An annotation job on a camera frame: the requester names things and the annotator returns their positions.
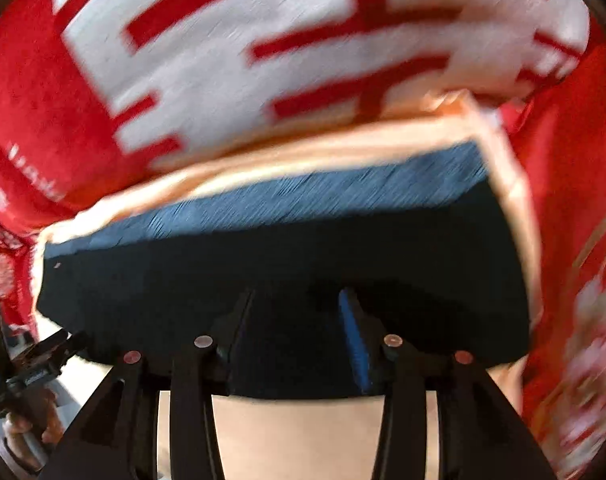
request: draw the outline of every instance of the copper rivet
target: copper rivet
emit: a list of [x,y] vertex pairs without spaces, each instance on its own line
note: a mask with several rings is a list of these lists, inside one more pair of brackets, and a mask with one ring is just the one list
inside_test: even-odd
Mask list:
[[194,340],[194,346],[196,348],[207,348],[213,343],[212,338],[209,335],[199,335]]
[[466,352],[465,350],[459,350],[454,354],[454,358],[458,363],[462,365],[469,365],[474,362],[474,356],[470,352]]
[[136,364],[141,361],[141,352],[137,350],[130,350],[128,353],[123,355],[123,361],[128,365]]
[[400,335],[396,334],[387,334],[383,338],[383,342],[392,348],[398,348],[403,345],[403,338]]

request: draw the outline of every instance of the black fabric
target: black fabric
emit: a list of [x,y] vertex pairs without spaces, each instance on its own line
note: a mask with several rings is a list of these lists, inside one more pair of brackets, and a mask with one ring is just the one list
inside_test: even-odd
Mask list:
[[357,394],[337,293],[419,349],[484,364],[528,350],[528,309],[506,219],[486,181],[447,206],[148,240],[48,258],[38,309],[92,336],[89,357],[169,358],[248,286],[253,316],[233,373],[239,395]]

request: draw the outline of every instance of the hand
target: hand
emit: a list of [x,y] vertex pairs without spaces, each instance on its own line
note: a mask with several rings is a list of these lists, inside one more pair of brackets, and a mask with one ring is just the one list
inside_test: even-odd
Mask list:
[[[51,390],[46,390],[48,396],[48,427],[40,436],[44,444],[58,444],[64,433],[63,424],[56,412],[56,396]],[[32,423],[17,413],[8,413],[3,423],[3,432],[7,439],[7,447],[16,458],[38,471],[41,464],[32,454],[25,442],[23,434],[32,429]]]

